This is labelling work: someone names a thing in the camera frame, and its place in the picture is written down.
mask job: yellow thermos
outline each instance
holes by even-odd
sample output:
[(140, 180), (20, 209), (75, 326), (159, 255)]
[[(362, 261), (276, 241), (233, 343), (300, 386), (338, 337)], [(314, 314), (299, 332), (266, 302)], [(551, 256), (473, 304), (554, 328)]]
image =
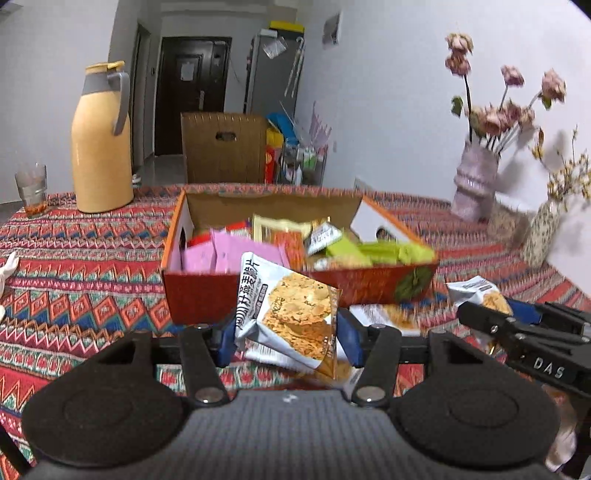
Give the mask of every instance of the yellow thermos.
[(124, 62), (86, 69), (72, 122), (72, 172), (78, 209), (108, 212), (134, 198), (131, 183), (129, 75)]

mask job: power outlet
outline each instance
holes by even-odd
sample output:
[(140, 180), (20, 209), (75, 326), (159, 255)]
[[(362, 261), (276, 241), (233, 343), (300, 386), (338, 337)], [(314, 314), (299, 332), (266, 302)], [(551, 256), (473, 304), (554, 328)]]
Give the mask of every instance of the power outlet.
[(359, 177), (355, 177), (353, 188), (361, 192), (375, 192), (373, 187), (370, 187), (367, 183), (361, 180)]

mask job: purple vase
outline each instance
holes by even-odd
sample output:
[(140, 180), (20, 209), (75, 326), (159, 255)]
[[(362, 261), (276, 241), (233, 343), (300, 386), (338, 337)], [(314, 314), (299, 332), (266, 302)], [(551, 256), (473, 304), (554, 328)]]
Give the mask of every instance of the purple vase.
[(466, 141), (462, 161), (453, 179), (457, 192), (452, 202), (452, 213), (469, 222), (477, 222), (490, 215), (495, 194), (499, 157), (490, 150)]

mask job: patterned tablecloth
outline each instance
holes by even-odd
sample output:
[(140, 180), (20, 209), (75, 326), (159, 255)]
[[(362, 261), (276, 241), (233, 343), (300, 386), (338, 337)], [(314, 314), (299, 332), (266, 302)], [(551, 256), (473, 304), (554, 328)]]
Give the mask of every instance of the patterned tablecloth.
[[(262, 186), (190, 186), (191, 191), (282, 191), (317, 195), (316, 188)], [(100, 215), (76, 210), (73, 194), (53, 196), (51, 211), (28, 220), (20, 211), (0, 228), (2, 262), (17, 251), (21, 262), (8, 279), (0, 323), (0, 421), (32, 459), (21, 430), (21, 413), (40, 388), (72, 369), (130, 330), (170, 335), (177, 328), (170, 314), (158, 272), (164, 241), (179, 187), (144, 188), (132, 204)], [(359, 195), (348, 190), (323, 190), (331, 195)], [(555, 269), (530, 270), (516, 252), (489, 240), (485, 225), (453, 217), (449, 204), (401, 194), (375, 193), (441, 255), (434, 292), (413, 309), (424, 328), (444, 326), (459, 336), (467, 329), (454, 320), (445, 282), (479, 274), (502, 292), (523, 301), (560, 301), (589, 310), (591, 303)], [(220, 371), (229, 390), (276, 387), (293, 381), (287, 371), (236, 359)], [(161, 366), (161, 382), (184, 388), (180, 368)], [(397, 392), (422, 379), (421, 369), (400, 369)], [(2, 456), (2, 478), (18, 475)]]

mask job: thermos handle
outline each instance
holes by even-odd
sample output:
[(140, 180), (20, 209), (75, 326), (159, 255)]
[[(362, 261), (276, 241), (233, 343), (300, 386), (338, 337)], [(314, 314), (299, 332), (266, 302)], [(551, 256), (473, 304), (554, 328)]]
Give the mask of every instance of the thermos handle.
[(125, 72), (113, 72), (107, 75), (109, 82), (118, 78), (121, 88), (121, 103), (119, 104), (119, 116), (113, 125), (114, 136), (121, 135), (125, 122), (127, 120), (127, 111), (129, 109), (129, 75)]

